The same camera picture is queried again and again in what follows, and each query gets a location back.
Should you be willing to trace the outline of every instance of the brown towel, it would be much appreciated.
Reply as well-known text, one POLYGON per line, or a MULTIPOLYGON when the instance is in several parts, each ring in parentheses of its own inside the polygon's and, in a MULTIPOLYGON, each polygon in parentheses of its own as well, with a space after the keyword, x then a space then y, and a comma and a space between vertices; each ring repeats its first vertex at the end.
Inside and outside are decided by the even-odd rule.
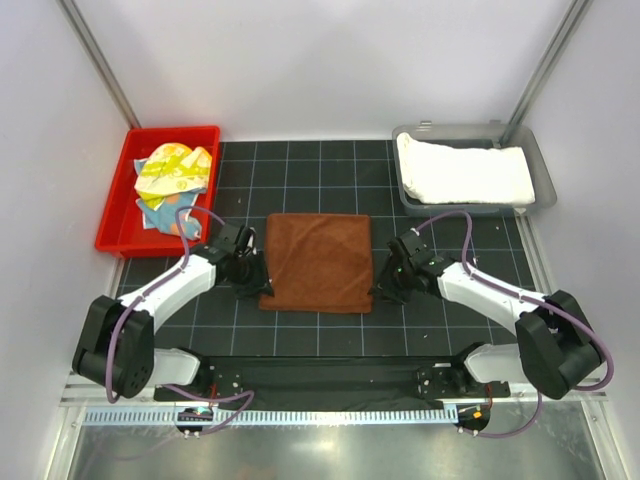
POLYGON ((267 219, 267 265, 275 297, 263 310, 369 313, 371 219, 365 215, 274 214, 267 219))

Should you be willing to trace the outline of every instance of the yellow patterned fabric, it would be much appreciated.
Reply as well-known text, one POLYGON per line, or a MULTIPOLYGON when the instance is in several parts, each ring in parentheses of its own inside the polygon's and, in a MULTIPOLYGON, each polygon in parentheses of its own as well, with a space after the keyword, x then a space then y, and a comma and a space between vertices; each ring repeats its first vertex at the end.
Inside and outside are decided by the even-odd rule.
POLYGON ((204 148, 192 151, 180 143, 165 143, 149 156, 135 189, 145 205, 157 210, 168 196, 206 190, 210 172, 211 155, 204 148))

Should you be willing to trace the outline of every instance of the robotic arm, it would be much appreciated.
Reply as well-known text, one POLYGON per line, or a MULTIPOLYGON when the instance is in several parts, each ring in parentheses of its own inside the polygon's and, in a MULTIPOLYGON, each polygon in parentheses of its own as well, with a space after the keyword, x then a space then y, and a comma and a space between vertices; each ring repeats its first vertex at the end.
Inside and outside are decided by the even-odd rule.
MULTIPOLYGON (((96 299, 87 314, 73 370, 105 385, 114 325, 135 302, 118 338, 113 391, 126 398, 134 397, 147 385, 182 385, 196 394, 206 391, 212 384, 209 359, 184 349, 156 349, 154 334, 189 300, 223 281, 231 283, 239 297, 273 295, 264 254, 253 248, 254 235, 247 227, 227 223, 210 245, 194 247, 186 263, 183 257, 151 282, 159 285, 157 288, 145 286, 118 300, 105 296, 96 299)), ((389 247, 391 252, 372 294, 395 303, 406 303, 414 291, 435 295, 466 305, 516 335, 517 344, 471 345, 456 355, 456 364, 462 359, 461 384, 477 387, 495 381, 528 381, 542 394, 559 399, 603 363, 589 335, 562 319, 556 321, 557 317, 543 308, 552 305, 590 330, 571 295, 558 291, 545 296, 484 274, 480 277, 471 266, 437 256, 415 230, 394 238, 389 247), (500 290, 516 291, 518 295, 511 298, 500 290)))
POLYGON ((372 293, 404 304, 413 291, 457 302, 496 321, 516 335, 513 345, 482 345, 469 351, 464 365, 478 383, 530 382, 542 394, 560 399, 603 363, 589 336, 574 325, 557 319, 542 306, 523 298, 550 304, 591 329, 575 298, 563 291, 545 296, 509 285, 471 266, 437 256, 416 230, 389 242, 391 253, 372 293), (512 298, 501 291, 518 292, 512 298))
POLYGON ((198 245, 173 268, 118 300, 101 296, 89 307, 73 359, 73 370, 105 385, 107 346, 122 312, 142 298, 122 330, 113 366, 113 390, 132 398, 148 384, 190 385, 195 391, 210 383, 206 358, 181 349, 154 348, 154 334, 188 301, 223 281, 238 297, 273 295, 264 252, 253 248, 255 232, 229 223, 211 245, 198 245), (166 283, 162 280, 175 275, 166 283), (159 286, 148 295, 150 285, 159 286))

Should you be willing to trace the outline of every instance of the white wall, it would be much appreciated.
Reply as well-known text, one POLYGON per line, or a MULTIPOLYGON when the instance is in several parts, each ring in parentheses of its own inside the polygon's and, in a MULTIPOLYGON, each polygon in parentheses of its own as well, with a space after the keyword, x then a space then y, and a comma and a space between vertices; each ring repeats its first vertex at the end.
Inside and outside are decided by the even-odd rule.
POLYGON ((52 0, 0 2, 0 478, 42 478, 126 126, 52 0))
POLYGON ((569 0, 78 0, 143 126, 389 138, 507 121, 569 0))
POLYGON ((558 285, 576 294, 617 361, 608 392, 635 454, 640 442, 640 416, 633 413, 640 398, 639 24, 637 0, 594 2, 525 121, 558 192, 557 206, 535 225, 558 285))

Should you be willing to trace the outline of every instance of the white towel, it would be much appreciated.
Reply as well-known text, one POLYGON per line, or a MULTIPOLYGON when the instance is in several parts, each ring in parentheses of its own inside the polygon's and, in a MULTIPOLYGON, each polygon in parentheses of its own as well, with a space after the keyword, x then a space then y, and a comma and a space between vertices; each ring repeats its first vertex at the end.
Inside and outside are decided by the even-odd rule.
POLYGON ((527 159, 520 147, 456 149, 397 138, 402 184, 428 205, 489 203, 513 206, 535 201, 527 159))

